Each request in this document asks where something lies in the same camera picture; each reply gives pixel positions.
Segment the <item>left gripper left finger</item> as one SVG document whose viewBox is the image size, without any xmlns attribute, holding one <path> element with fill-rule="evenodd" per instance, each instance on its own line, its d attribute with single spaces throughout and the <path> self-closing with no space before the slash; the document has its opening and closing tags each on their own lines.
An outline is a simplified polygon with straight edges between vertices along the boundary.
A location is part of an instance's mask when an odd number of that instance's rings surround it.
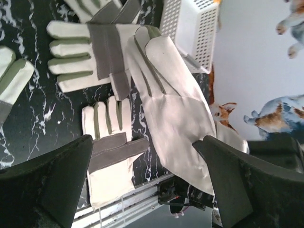
<svg viewBox="0 0 304 228">
<path fill-rule="evenodd" d="M 72 226 L 93 149 L 90 135 L 0 171 L 2 228 Z"/>
</svg>

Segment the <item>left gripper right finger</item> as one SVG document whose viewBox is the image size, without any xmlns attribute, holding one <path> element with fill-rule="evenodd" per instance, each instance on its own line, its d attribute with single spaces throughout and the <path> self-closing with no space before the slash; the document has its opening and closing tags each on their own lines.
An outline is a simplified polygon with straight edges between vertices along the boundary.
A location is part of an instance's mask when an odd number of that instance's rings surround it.
<svg viewBox="0 0 304 228">
<path fill-rule="evenodd" d="M 304 173 L 241 152 L 212 136 L 193 147 L 207 164 L 223 227 L 303 227 Z"/>
</svg>

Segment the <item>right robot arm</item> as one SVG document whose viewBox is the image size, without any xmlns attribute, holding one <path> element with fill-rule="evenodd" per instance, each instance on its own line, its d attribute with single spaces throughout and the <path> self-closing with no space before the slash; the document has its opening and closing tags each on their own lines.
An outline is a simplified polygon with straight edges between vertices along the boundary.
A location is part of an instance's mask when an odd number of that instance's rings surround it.
<svg viewBox="0 0 304 228">
<path fill-rule="evenodd" d="M 247 141 L 234 130 L 215 122 L 217 139 L 223 143 L 271 164 L 304 172 L 304 151 L 300 143 L 288 134 L 276 134 L 269 141 Z"/>
</svg>

